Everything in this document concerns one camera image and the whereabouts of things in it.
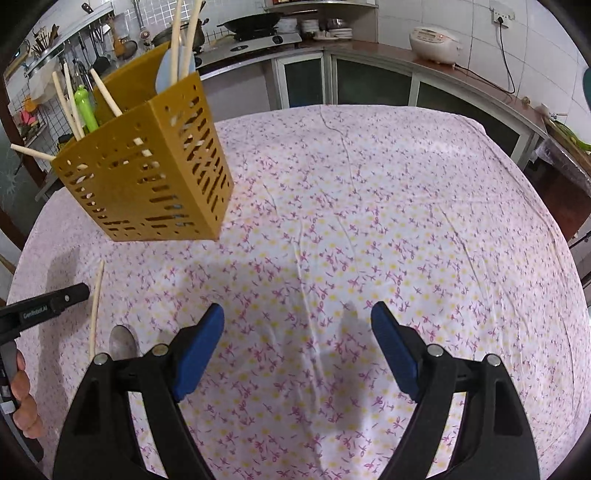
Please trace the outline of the person left hand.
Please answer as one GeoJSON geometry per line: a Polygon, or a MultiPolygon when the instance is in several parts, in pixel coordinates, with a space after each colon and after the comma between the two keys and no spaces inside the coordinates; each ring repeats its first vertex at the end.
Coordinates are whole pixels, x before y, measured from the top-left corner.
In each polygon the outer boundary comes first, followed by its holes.
{"type": "Polygon", "coordinates": [[[25,437],[39,439],[43,436],[44,426],[30,392],[30,380],[25,372],[26,362],[20,351],[16,352],[16,362],[17,373],[11,381],[11,390],[19,407],[13,414],[13,421],[25,437]]]}

